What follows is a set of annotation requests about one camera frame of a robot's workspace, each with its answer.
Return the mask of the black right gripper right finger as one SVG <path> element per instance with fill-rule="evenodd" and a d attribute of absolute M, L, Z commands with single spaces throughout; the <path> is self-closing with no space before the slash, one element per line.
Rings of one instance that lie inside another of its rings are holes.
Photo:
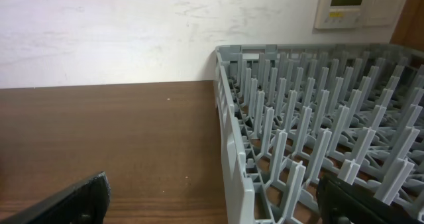
<path fill-rule="evenodd" d="M 420 224 L 336 176 L 321 177 L 316 196 L 324 224 Z"/>

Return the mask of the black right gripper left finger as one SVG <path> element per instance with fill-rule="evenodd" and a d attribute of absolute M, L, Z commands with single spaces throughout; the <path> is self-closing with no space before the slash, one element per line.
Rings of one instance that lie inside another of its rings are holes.
<path fill-rule="evenodd" d="M 103 224 L 110 202 L 109 181 L 104 172 L 99 172 L 2 220 L 1 224 Z"/>

